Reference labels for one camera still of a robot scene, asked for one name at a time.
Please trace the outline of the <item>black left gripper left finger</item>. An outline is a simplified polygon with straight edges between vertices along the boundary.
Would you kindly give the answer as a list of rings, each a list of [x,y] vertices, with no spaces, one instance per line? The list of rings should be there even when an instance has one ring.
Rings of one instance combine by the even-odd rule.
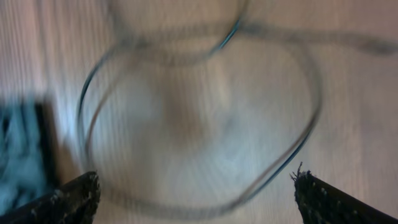
[[[92,224],[100,197],[99,176],[90,171],[1,216],[1,224]]]

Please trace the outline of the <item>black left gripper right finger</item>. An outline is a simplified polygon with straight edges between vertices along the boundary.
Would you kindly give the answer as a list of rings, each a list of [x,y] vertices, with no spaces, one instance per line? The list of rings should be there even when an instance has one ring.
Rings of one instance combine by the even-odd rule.
[[[304,224],[397,224],[397,218],[383,213],[312,175],[297,169],[295,202]]]

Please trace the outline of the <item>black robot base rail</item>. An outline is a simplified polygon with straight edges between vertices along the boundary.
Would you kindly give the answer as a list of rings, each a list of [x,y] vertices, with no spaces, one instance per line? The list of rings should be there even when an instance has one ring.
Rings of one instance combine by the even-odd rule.
[[[1,104],[1,215],[59,186],[43,103]]]

